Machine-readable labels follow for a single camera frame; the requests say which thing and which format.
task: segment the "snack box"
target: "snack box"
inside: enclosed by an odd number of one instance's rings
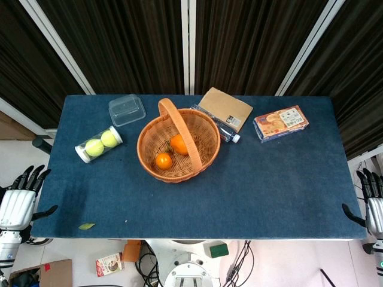
[[[291,106],[260,115],[253,120],[253,124],[261,142],[267,142],[303,130],[309,122],[299,106]]]
[[[124,269],[122,252],[96,260],[97,277],[109,275]]]

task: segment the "table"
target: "table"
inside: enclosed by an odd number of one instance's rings
[[[352,239],[365,230],[343,214],[359,207],[328,97],[238,96],[254,109],[238,143],[222,143],[206,171],[179,183],[151,177],[136,153],[142,128],[159,115],[158,101],[179,108],[201,96],[140,95],[146,117],[116,128],[124,143],[89,164],[74,146],[111,124],[108,102],[121,95],[65,100],[38,206],[58,204],[36,221],[38,237],[170,239]],[[309,126],[261,143],[255,116],[299,105]],[[79,230],[85,222],[96,225]]]

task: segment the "tennis ball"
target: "tennis ball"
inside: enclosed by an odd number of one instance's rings
[[[102,133],[101,142],[103,145],[109,148],[114,148],[116,145],[118,145],[117,140],[115,139],[113,133],[110,130],[107,130]]]
[[[98,157],[104,151],[104,146],[99,139],[90,139],[85,144],[85,151],[91,157]]]

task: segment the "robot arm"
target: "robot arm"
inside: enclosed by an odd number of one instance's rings
[[[353,215],[347,205],[342,204],[345,215],[352,221],[366,227],[368,232],[375,236],[377,241],[373,245],[376,270],[379,284],[383,287],[383,177],[363,169],[357,171],[360,178],[364,202],[366,204],[366,220]]]
[[[0,205],[0,268],[12,267],[21,243],[27,241],[31,231],[31,221],[51,215],[57,205],[46,212],[33,213],[36,197],[50,169],[40,174],[44,165],[28,167],[18,176],[9,189],[2,189]]]

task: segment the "water bottle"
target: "water bottle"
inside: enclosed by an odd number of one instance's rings
[[[221,139],[224,140],[225,142],[230,142],[233,141],[235,143],[238,142],[239,138],[241,137],[238,135],[234,129],[229,127],[227,124],[225,124],[223,121],[219,120],[216,118],[214,115],[209,113],[206,109],[201,108],[199,105],[192,105],[191,109],[195,109],[197,111],[203,112],[204,114],[208,115],[209,117],[212,118],[212,120],[215,122],[215,124],[218,127],[218,130],[220,131],[220,136]]]

